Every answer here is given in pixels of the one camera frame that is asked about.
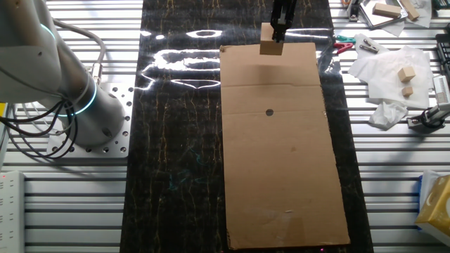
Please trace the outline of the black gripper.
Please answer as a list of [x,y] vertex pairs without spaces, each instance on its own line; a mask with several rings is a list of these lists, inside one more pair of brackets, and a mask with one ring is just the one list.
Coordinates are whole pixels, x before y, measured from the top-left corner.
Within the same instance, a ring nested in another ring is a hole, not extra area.
[[278,43],[285,41],[285,33],[291,28],[297,0],[274,0],[271,13],[272,39]]

